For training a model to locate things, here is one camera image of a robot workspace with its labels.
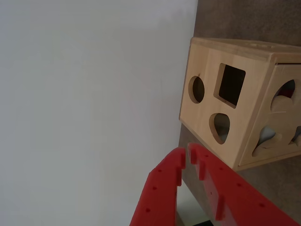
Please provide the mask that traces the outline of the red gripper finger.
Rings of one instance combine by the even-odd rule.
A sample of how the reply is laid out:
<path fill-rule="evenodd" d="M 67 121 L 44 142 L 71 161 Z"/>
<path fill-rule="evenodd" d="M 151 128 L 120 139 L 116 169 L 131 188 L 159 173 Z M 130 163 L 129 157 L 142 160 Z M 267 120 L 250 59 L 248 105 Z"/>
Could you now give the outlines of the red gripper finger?
<path fill-rule="evenodd" d="M 177 187 L 186 166 L 185 149 L 172 150 L 149 174 L 131 219 L 131 226 L 174 226 Z"/>
<path fill-rule="evenodd" d="M 190 162 L 223 226 L 296 226 L 297 222 L 199 144 L 188 145 Z"/>

